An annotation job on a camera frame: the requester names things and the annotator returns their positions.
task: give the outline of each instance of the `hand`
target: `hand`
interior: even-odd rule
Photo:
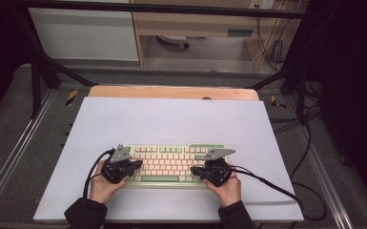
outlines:
[[[237,178],[236,172],[232,172],[226,183],[219,187],[215,187],[207,179],[203,180],[207,189],[213,191],[219,199],[222,207],[227,207],[241,200],[240,179]]]
[[[100,203],[107,203],[112,198],[115,191],[126,186],[127,179],[129,178],[128,176],[124,177],[118,184],[108,182],[100,175],[104,163],[105,160],[99,161],[96,172],[94,173],[99,176],[93,177],[91,180],[91,200]]]

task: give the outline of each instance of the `white cabinet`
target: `white cabinet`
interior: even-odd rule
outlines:
[[[52,58],[138,61],[130,12],[30,9],[30,13],[43,48]]]

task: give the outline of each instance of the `black sleeve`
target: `black sleeve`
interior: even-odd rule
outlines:
[[[242,201],[218,209],[224,229],[255,229],[251,217]]]
[[[87,198],[79,198],[64,215],[70,229],[99,229],[105,221],[107,207]]]

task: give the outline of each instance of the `gray carpet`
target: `gray carpet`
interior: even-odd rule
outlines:
[[[258,79],[246,74],[225,73],[173,73],[173,72],[137,72],[137,71],[79,71],[87,78],[108,84],[141,85],[177,85],[235,87],[253,85]],[[56,91],[43,121],[37,129],[26,152],[14,171],[10,182],[0,197],[0,222],[36,223],[32,220],[37,208],[36,200],[41,197],[48,184],[62,146],[67,140],[66,133],[71,130],[82,99],[88,88],[79,89],[78,95],[70,107],[65,102],[71,92],[72,81],[64,77],[64,86]],[[271,106],[271,94],[284,101],[278,92],[279,82],[260,92],[265,101],[269,117],[291,117],[288,109]],[[0,104],[0,168],[5,163],[17,139],[26,128],[31,114],[31,84],[28,69],[19,69],[15,80]],[[349,217],[356,228],[367,228],[367,190],[354,168],[339,162],[333,140],[325,128],[324,121],[318,118],[311,121],[313,142],[318,148],[326,169],[333,180]],[[305,147],[296,128],[276,135],[286,168],[291,173]],[[308,185],[323,197],[316,175],[311,169],[308,158],[299,168],[294,181]],[[303,199],[305,214],[318,217],[322,213],[319,199],[305,189],[295,187]],[[305,220],[296,225],[299,228],[337,228],[328,209],[327,216],[320,221]],[[279,225],[264,225],[263,228],[281,228]]]

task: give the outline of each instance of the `aluminum rail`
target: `aluminum rail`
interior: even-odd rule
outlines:
[[[42,101],[42,108],[40,112],[34,119],[32,119],[29,122],[28,126],[26,127],[23,134],[20,136],[19,140],[16,143],[16,146],[13,148],[13,150],[10,153],[10,156],[8,157],[4,166],[2,167],[0,171],[0,196],[3,190],[5,189],[5,186],[8,184],[10,177],[13,174],[13,171],[16,168],[18,162],[20,161],[23,153],[26,151],[26,148],[29,145],[29,142],[31,141],[31,138],[33,137],[35,131],[37,130],[37,127],[39,126],[41,120],[43,119],[44,114],[49,108],[51,104],[51,99],[55,93],[56,90],[49,90],[49,92],[46,93]]]
[[[291,111],[292,115],[296,116],[296,104],[294,100],[291,98],[290,95],[284,96],[284,98],[287,107]],[[298,125],[297,127],[306,146],[308,142],[308,132],[306,130],[306,127],[301,125]],[[337,190],[332,180],[326,172],[325,166],[319,158],[313,142],[311,142],[310,145],[308,158],[311,162],[311,166],[315,171],[316,178],[319,182],[320,188],[322,189],[323,195],[325,196],[329,208],[332,211],[332,215],[336,221],[337,227],[341,229],[352,229],[353,224],[350,221],[346,210],[344,209],[343,203],[341,202],[340,197],[337,194]]]

